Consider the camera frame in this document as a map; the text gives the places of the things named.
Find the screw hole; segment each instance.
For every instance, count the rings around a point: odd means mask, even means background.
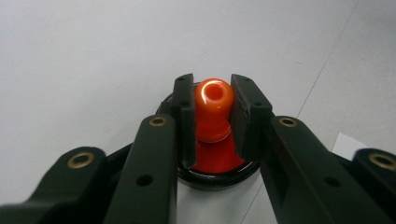
[[[89,165],[93,159],[94,155],[91,152],[80,152],[69,159],[67,166],[71,169],[79,169]]]
[[[151,126],[163,126],[166,122],[166,119],[163,119],[161,117],[153,118],[149,121],[149,124]]]
[[[391,171],[396,171],[396,160],[392,157],[384,154],[373,153],[369,156],[369,159],[375,165],[388,169]]]
[[[188,105],[190,105],[190,104],[189,104],[189,102],[183,101],[183,102],[180,103],[180,105],[182,105],[182,106],[188,106]]]
[[[336,178],[332,177],[332,176],[326,176],[324,177],[324,182],[326,182],[326,184],[334,187],[334,188],[339,188],[341,187],[341,183],[340,181],[338,181]]]
[[[151,175],[141,175],[136,180],[136,185],[140,187],[146,187],[152,183],[152,176]]]
[[[294,128],[297,126],[297,122],[294,119],[280,119],[279,122],[286,126],[286,127],[290,127],[290,128]]]

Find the orange object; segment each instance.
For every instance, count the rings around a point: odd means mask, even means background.
[[[228,122],[233,106],[233,88],[224,80],[210,78],[195,89],[196,136],[199,141],[215,143],[231,132]]]

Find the white surface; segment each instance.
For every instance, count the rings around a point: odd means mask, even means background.
[[[72,148],[134,141],[191,72],[251,77],[328,148],[342,132],[396,153],[395,11],[391,0],[0,0],[0,204],[28,198]],[[264,192],[180,187],[179,223],[271,223]]]
[[[359,149],[367,148],[366,145],[358,140],[343,133],[337,135],[332,153],[337,154],[349,161],[352,161],[355,152]]]

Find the orange sphere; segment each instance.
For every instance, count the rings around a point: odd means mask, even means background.
[[[219,78],[201,82],[195,89],[195,106],[199,141],[214,143],[230,134],[233,88],[227,82]]]

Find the white paper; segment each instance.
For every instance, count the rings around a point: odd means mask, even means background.
[[[332,153],[351,161],[355,152],[365,147],[367,146],[358,140],[346,134],[338,133],[337,140],[335,140],[334,147],[332,148]]]

